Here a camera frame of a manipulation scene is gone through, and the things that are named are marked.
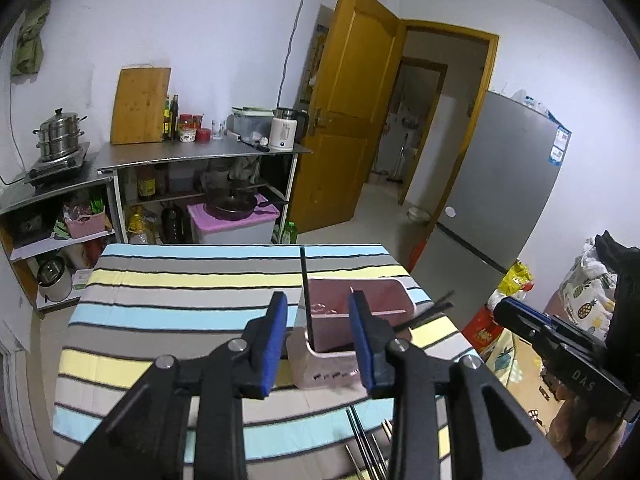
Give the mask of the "right hand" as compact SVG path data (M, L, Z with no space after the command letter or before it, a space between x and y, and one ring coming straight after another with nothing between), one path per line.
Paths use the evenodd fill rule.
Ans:
M562 405L549 426L548 441L576 479L597 479L623 442L628 422L594 416L589 404L565 386L555 396Z

